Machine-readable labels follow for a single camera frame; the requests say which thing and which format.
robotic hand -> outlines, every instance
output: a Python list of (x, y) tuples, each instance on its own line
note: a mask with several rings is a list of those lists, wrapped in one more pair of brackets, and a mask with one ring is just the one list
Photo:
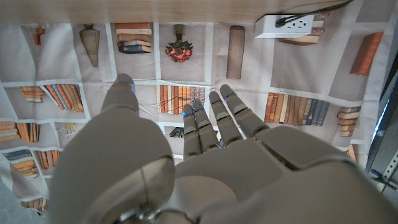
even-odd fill
[(120, 74), (101, 113), (68, 144), (50, 186), (52, 223), (395, 223), (398, 214), (342, 152), (292, 128), (269, 129), (228, 86), (183, 107), (184, 161), (139, 117)]

brown vase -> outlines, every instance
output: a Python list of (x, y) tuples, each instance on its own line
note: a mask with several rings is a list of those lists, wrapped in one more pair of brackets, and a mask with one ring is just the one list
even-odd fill
[(98, 47), (100, 46), (100, 32), (93, 29), (94, 24), (84, 24), (86, 29), (80, 31), (80, 39), (85, 46), (93, 67), (98, 67)]

power strip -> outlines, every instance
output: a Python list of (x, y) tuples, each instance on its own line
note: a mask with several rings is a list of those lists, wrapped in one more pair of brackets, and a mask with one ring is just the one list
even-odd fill
[(304, 16), (276, 28), (276, 21), (292, 15), (266, 15), (256, 22), (256, 38), (297, 38), (311, 33), (313, 15)]

white shelf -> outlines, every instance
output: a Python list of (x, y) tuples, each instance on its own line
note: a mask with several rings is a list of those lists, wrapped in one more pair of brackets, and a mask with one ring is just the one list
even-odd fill
[(26, 148), (46, 148), (46, 147), (58, 147), (57, 139), (55, 138), (54, 131), (50, 124), (41, 124), (38, 142), (26, 142), (22, 139), (4, 141), (0, 144), (0, 149), (13, 149), (12, 151), (18, 151), (21, 147)]
[(18, 119), (86, 119), (85, 113), (76, 112), (75, 110), (62, 110), (59, 106), (55, 106), (49, 96), (43, 96), (43, 103), (30, 103), (23, 96), (20, 88), (5, 88), (5, 91), (11, 101), (13, 108), (21, 108), (16, 110)]

